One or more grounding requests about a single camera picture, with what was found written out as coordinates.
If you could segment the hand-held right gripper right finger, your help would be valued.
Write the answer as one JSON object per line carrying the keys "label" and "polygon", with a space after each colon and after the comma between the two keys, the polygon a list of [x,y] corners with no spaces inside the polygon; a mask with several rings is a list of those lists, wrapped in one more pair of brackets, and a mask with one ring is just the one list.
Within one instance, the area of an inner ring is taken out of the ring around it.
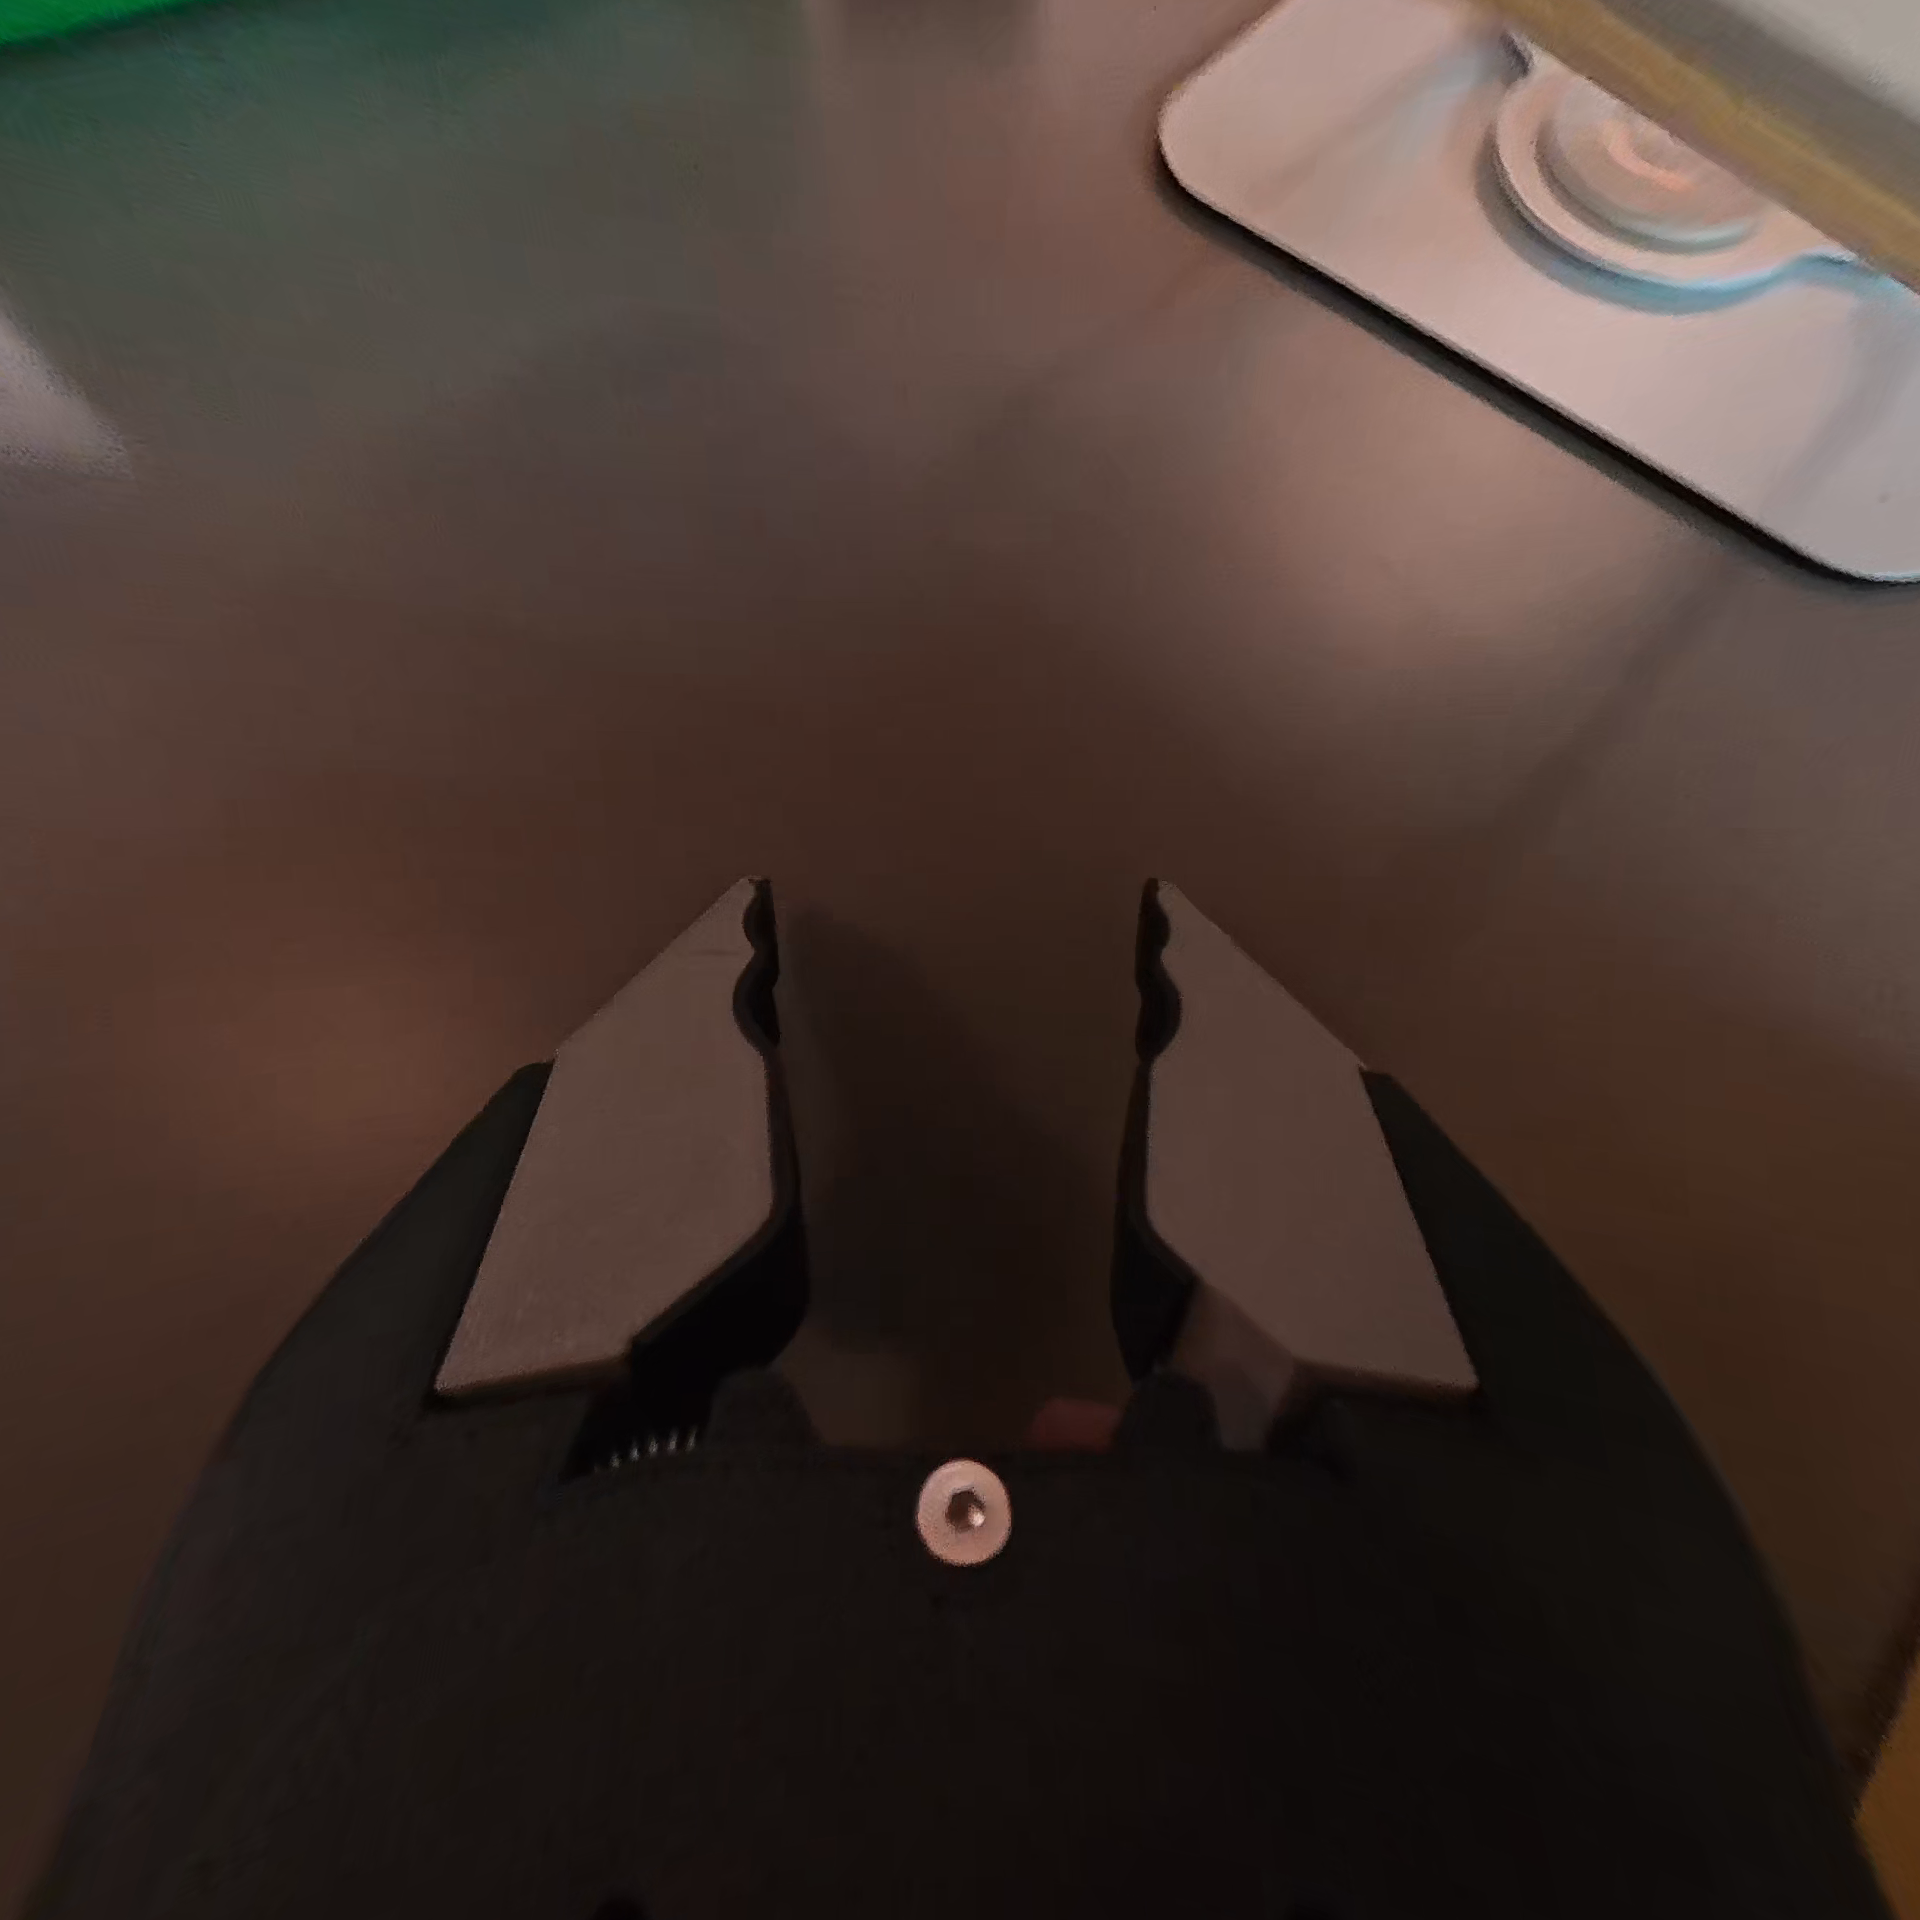
{"label": "hand-held right gripper right finger", "polygon": [[1268,1448],[1327,1396],[1477,1392],[1362,1060],[1175,884],[1134,932],[1112,1322],[1132,1385]]}

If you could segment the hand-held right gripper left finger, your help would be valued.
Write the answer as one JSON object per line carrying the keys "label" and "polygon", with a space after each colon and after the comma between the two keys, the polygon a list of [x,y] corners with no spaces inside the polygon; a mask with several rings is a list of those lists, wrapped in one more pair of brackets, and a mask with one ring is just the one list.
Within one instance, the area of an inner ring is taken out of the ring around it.
{"label": "hand-held right gripper left finger", "polygon": [[439,1362],[477,1402],[674,1379],[706,1398],[804,1316],[772,886],[744,875],[554,1054]]}

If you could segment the yellow plastic bin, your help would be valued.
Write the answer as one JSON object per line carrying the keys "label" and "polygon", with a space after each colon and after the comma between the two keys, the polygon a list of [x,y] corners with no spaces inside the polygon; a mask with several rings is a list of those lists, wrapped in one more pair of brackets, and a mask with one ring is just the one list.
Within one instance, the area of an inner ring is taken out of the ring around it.
{"label": "yellow plastic bin", "polygon": [[1862,1787],[1856,1832],[1893,1917],[1918,1917],[1918,1654]]}

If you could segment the large green plastic bin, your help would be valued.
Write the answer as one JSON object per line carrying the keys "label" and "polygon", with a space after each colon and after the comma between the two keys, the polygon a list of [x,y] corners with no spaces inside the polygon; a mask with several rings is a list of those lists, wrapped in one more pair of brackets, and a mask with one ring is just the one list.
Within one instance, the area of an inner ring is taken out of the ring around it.
{"label": "large green plastic bin", "polygon": [[124,25],[196,8],[197,1],[2,1],[2,52],[32,49],[75,35],[95,35]]}

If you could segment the black wooden book stand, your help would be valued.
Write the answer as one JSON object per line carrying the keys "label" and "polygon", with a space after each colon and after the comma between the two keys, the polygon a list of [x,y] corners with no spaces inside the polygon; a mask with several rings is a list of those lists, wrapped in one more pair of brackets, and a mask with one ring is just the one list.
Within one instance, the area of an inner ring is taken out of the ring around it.
{"label": "black wooden book stand", "polygon": [[1277,3],[1157,122],[1193,201],[1839,576],[1918,572],[1916,290],[1476,3]]}

